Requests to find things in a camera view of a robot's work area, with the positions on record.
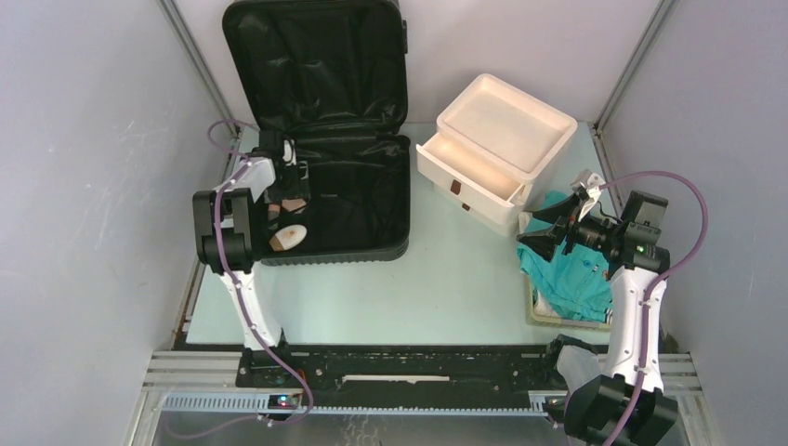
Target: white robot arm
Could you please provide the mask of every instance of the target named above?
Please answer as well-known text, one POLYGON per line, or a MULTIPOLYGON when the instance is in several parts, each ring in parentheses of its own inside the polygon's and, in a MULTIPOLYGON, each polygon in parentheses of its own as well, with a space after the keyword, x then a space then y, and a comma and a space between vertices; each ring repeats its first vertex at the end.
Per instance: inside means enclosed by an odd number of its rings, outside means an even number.
POLYGON ((264 348, 253 330, 269 347, 282 340, 282 326, 274 317, 269 297, 258 287, 253 268, 270 238, 264 231, 269 222, 266 201, 272 197, 273 201, 308 198, 309 185, 304 184, 304 174, 298 169, 294 143, 281 134, 261 132, 259 147, 239 160, 229 179, 212 190, 195 193, 192 199, 198 257, 219 275, 230 295, 237 296, 232 299, 236 311, 251 322, 242 323, 243 343, 255 351, 264 348), (220 191, 221 205, 216 209, 220 191), (223 246, 217 240, 217 218, 223 246), (230 271, 222 265, 220 249, 230 271))
POLYGON ((656 444, 677 417, 676 402, 663 396, 657 354, 666 284, 655 280, 669 268, 670 255, 656 243, 667 201, 633 191, 621 219, 603 220, 589 215, 603 184, 599 175, 582 172, 572 183, 572 196, 532 213, 553 226, 522 234, 518 240, 547 261, 566 241, 563 254, 579 243, 602 253, 610 264, 611 341, 604 367, 600 368, 596 355, 580 347, 563 347, 558 355, 558 372, 569 388, 567 434, 601 444, 637 387, 648 397, 638 400, 638 411, 627 424, 630 428, 614 444, 656 444))

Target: teal cloth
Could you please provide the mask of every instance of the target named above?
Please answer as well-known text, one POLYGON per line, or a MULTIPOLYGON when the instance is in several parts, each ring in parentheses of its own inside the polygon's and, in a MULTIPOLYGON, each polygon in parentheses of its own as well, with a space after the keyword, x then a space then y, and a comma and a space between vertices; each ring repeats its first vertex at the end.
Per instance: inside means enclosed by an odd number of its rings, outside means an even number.
MULTIPOLYGON (((561 192, 550 191, 545 206, 566 198, 561 192)), ((549 228, 550 224, 532 219, 526 232, 549 228)), ((576 244, 571 254, 562 254, 566 242, 556 250, 551 263, 520 243, 517 253, 520 268, 529 275, 533 286, 562 319, 605 322, 612 305, 610 284, 605 280, 608 262, 605 257, 576 244)))

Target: light blue table surface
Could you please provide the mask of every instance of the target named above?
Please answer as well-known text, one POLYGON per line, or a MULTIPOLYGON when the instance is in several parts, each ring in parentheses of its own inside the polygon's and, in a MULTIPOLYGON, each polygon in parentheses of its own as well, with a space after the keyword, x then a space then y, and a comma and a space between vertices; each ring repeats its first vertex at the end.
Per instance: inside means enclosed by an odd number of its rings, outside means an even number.
MULTIPOLYGON (((411 234, 393 262, 295 267, 256 266, 274 312, 293 344, 513 345, 546 343, 563 333, 607 344, 600 332, 526 323, 525 276, 517 243, 501 237, 432 189, 416 170, 415 144, 434 124, 404 125, 411 147, 411 234)), ((256 134, 242 137, 242 150, 256 134)), ((601 173, 586 123, 565 149, 553 182, 570 192, 584 168, 601 173)), ((610 197, 602 200, 611 212, 610 197)), ((241 344, 243 331, 218 276, 205 273, 187 342, 241 344)))

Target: cable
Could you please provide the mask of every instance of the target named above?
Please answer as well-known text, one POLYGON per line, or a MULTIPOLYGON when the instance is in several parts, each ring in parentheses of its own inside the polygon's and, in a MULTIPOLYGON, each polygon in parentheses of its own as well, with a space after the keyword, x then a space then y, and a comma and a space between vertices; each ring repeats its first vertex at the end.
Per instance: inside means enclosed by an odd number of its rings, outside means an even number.
POLYGON ((243 321, 246 323, 246 326, 252 332, 252 336, 255 338, 257 343, 263 347, 263 349, 268 353, 268 355, 282 368, 287 371, 287 373, 291 374, 298 383, 304 388, 304 391, 307 393, 307 397, 309 397, 309 405, 307 409, 303 413, 299 413, 296 416, 288 418, 284 421, 274 421, 268 419, 267 417, 263 417, 268 421, 269 425, 291 425, 292 423, 297 423, 304 419, 307 414, 312 412, 314 409, 314 396, 312 395, 312 389, 309 388, 309 384, 307 384, 307 380, 304 379, 298 372, 296 372, 292 367, 287 365, 276 353, 271 350, 269 345, 266 343, 263 336, 257 331, 257 326, 252 322, 252 318, 249 316, 249 310, 246 308, 246 304, 243 302, 243 294, 241 290, 243 289, 243 284, 238 279, 238 276, 235 275, 235 272, 230 269, 230 263, 227 261, 227 253, 225 252, 224 248, 224 237, 222 236, 222 229, 221 229, 221 201, 222 197, 224 196, 224 192, 230 187, 232 183, 238 180, 240 177, 249 170, 249 167, 252 166, 252 163, 249 161, 244 160, 243 164, 240 169, 238 169, 232 176, 230 176, 230 181, 226 181, 220 188, 217 190, 217 197, 214 203, 214 231, 217 234, 217 250, 219 252, 219 261, 221 262, 221 266, 224 269, 225 273, 230 277, 232 284, 235 286, 235 297, 238 300, 238 306, 241 309, 241 313, 243 315, 243 321))
POLYGON ((602 216, 604 216, 605 218, 609 218, 609 219, 611 219, 613 221, 617 221, 617 222, 621 223, 621 219, 619 217, 605 214, 605 208, 602 207, 602 202, 597 202, 597 204, 599 204, 599 213, 602 214, 602 216))
POLYGON ((701 191, 692 184, 691 181, 682 177, 681 175, 674 174, 671 172, 664 172, 662 170, 649 170, 645 172, 638 172, 636 174, 627 175, 625 177, 621 177, 609 183, 605 183, 602 185, 601 189, 605 190, 612 186, 625 183, 626 181, 630 181, 636 178, 641 177, 668 177, 675 179, 676 181, 680 181, 684 183, 692 193, 695 194, 695 198, 698 199, 698 204, 701 206, 701 215, 703 219, 703 223, 701 224, 701 233, 698 235, 698 240, 695 242, 695 245, 692 246, 692 249, 689 250, 686 256, 679 260, 673 267, 669 268, 664 273, 657 276, 649 286, 646 287, 646 293, 643 297, 643 323, 641 324, 641 334, 640 334, 640 357, 639 357, 639 367, 640 370, 637 372, 637 379, 635 380, 635 388, 632 391, 632 397, 629 399, 629 403, 626 405, 626 409, 624 409, 624 413, 622 413, 621 418, 619 418, 618 423, 616 423, 615 428, 611 432, 608 439, 602 443, 602 446, 611 446, 613 442, 618 438, 621 434, 622 430, 624 430, 624 426, 629 421, 629 418, 632 416, 632 412, 635 411, 635 406, 637 406, 637 399, 640 398, 640 392, 643 389, 643 382, 646 379, 646 374, 644 372, 644 368, 648 365, 648 351, 649 351, 649 305, 645 305, 646 302, 649 301, 651 298, 651 293, 653 293, 654 288, 657 285, 667 279, 672 273, 678 271, 679 269, 683 268, 687 263, 690 262, 700 251, 701 246, 703 245, 703 241, 706 238, 706 232, 709 228, 709 211, 706 207, 706 200, 703 198, 701 191))
POLYGON ((224 196, 224 193, 227 191, 227 189, 232 184, 234 184, 239 178, 241 178, 243 176, 243 174, 246 173, 247 170, 249 170, 249 167, 252 166, 252 163, 249 162, 249 158, 246 156, 245 153, 242 153, 240 151, 236 151, 234 149, 225 147, 224 145, 222 145, 221 143, 215 141, 211 137, 211 132, 213 131, 213 129, 216 128, 218 125, 223 125, 223 124, 237 124, 237 125, 242 125, 242 126, 245 126, 247 128, 251 128, 253 130, 256 130, 256 127, 254 125, 245 123, 243 121, 238 121, 236 119, 223 119, 223 120, 220 120, 220 121, 216 121, 215 123, 211 124, 210 127, 208 127, 207 136, 208 136, 208 140, 211 141, 211 144, 213 144, 217 148, 221 149, 222 151, 227 152, 230 155, 236 155, 242 161, 241 167, 237 171, 235 171, 235 173, 233 173, 230 176, 229 181, 226 181, 219 188, 219 190, 217 190, 217 197, 216 197, 216 199, 214 201, 214 231, 216 232, 216 235, 217 235, 217 250, 218 250, 218 253, 219 253, 219 261, 220 261, 221 266, 224 269, 224 271, 230 277, 230 280, 232 281, 233 286, 235 287, 235 297, 238 300, 238 306, 241 309, 241 313, 243 315, 243 321, 246 324, 246 326, 249 328, 249 330, 252 332, 252 336, 260 344, 260 346, 263 347, 263 349, 266 351, 266 353, 276 363, 278 363, 285 371, 287 371, 287 373, 291 374, 298 381, 298 383, 304 388, 304 392, 307 394, 307 397, 309 398, 309 404, 307 405, 307 409, 303 413, 298 413, 298 414, 296 414, 294 416, 291 416, 290 418, 287 418, 286 420, 282 420, 282 421, 272 420, 272 419, 268 418, 267 416, 265 416, 265 415, 263 415, 261 413, 256 414, 256 415, 245 415, 245 416, 240 416, 238 418, 233 418, 233 419, 231 419, 231 420, 229 420, 229 421, 227 421, 227 422, 225 422, 225 423, 223 423, 223 424, 221 424, 219 426, 212 427, 212 428, 210 428, 208 430, 205 430, 204 432, 199 432, 199 433, 196 433, 196 434, 178 434, 177 432, 173 432, 172 431, 172 429, 170 428, 169 424, 164 423, 164 430, 166 431, 166 433, 169 436, 171 436, 171 437, 173 437, 175 439, 200 439, 200 438, 212 435, 212 434, 218 432, 219 430, 222 430, 222 429, 224 429, 225 427, 228 427, 228 426, 232 426, 232 425, 234 425, 236 423, 241 423, 241 422, 251 421, 251 420, 258 420, 258 419, 266 420, 268 422, 269 426, 274 426, 274 425, 291 425, 293 423, 297 423, 297 422, 303 420, 310 412, 312 412, 312 409, 314 409, 314 407, 315 407, 314 395, 312 394, 312 389, 309 387, 309 384, 307 384, 306 378, 303 377, 301 374, 299 374, 292 367, 287 365, 287 363, 284 362, 279 356, 277 356, 273 352, 273 350, 271 350, 271 348, 266 343, 266 341, 263 339, 263 336, 257 331, 257 326, 256 326, 256 324, 254 324, 252 322, 252 318, 249 316, 249 310, 248 310, 248 308, 246 308, 246 305, 243 302, 243 294, 241 292, 241 290, 243 289, 243 284, 238 279, 238 276, 236 276, 235 273, 232 271, 232 269, 230 269, 230 263, 227 260, 227 253, 225 252, 225 247, 224 247, 224 237, 222 235, 222 230, 221 230, 221 201, 222 201, 222 197, 224 196))
POLYGON ((214 132, 214 129, 217 128, 220 125, 223 125, 223 124, 235 124, 235 125, 237 125, 239 127, 251 128, 252 130, 255 130, 255 131, 257 131, 257 126, 249 124, 249 123, 246 123, 244 121, 239 121, 237 119, 232 119, 232 118, 220 119, 220 120, 216 121, 215 123, 211 124, 208 127, 208 131, 205 133, 205 135, 208 137, 208 140, 211 141, 211 144, 213 144, 214 147, 216 147, 217 149, 219 149, 221 151, 224 151, 225 153, 227 153, 229 155, 235 155, 235 156, 237 156, 238 158, 240 158, 242 160, 249 159, 249 157, 246 156, 246 153, 243 153, 243 152, 240 152, 240 151, 236 151, 235 149, 227 147, 224 144, 216 141, 214 139, 214 137, 211 136, 213 134, 213 132, 214 132))
MULTIPOLYGON (((547 418, 545 418, 545 421, 549 423, 555 430, 564 428, 564 424, 556 421, 556 419, 553 418, 553 415, 549 413, 547 414, 547 418)), ((567 435, 566 438, 567 438, 567 444, 569 444, 569 446, 572 446, 571 437, 567 435)))

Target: black suitcase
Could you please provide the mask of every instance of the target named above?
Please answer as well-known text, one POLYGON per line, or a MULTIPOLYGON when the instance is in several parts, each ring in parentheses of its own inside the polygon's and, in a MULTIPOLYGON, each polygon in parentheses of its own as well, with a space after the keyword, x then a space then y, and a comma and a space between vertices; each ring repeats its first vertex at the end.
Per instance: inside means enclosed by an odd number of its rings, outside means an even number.
POLYGON ((307 237, 261 263, 402 256, 411 195, 410 140, 397 135, 408 111, 398 1, 243 0, 222 28, 257 124, 294 139, 309 163, 309 204, 279 221, 307 237))

